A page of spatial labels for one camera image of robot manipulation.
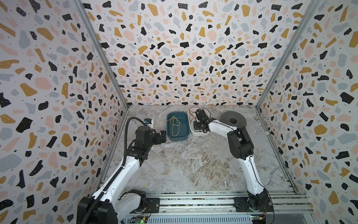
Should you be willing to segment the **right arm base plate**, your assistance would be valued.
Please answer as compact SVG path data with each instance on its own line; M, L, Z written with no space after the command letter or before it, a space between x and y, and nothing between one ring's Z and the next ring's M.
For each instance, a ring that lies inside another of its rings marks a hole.
M249 205L248 197L234 197L233 206L236 212L273 212L273 204L271 201L265 202L260 208L253 209Z

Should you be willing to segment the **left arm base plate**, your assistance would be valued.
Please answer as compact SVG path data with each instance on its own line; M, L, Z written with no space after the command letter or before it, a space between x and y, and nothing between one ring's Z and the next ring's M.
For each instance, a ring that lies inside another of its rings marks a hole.
M139 204L140 213L159 213L160 198L145 198L141 199Z

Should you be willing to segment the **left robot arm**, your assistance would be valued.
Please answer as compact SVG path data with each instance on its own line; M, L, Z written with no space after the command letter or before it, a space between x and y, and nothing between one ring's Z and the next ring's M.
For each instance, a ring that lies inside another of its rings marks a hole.
M141 123L135 132L135 139L130 144L124 144L123 160L103 186L92 196L81 199L77 206L76 223L121 224L130 214L134 215L134 219L148 219L159 212L159 198L148 198L142 190L125 192L124 188L147 160L152 146L166 142L166 132L157 132L152 119L130 117L125 125L126 138L132 120Z

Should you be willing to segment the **grey cable spool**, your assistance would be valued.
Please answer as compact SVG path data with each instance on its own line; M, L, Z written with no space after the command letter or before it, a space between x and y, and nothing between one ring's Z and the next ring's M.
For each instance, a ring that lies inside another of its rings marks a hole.
M245 117L235 111L226 111L220 116L220 122L237 128L244 128L247 126Z

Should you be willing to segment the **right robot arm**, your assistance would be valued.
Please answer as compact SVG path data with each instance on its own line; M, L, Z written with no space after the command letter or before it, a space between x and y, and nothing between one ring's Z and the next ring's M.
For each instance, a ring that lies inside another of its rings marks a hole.
M224 112L220 119L207 115L204 109L195 111L194 129L204 133L213 132L228 140L230 153L238 160L247 183L247 205L253 211L259 211L272 201L262 184L254 162L254 145L246 130L247 121L235 111Z

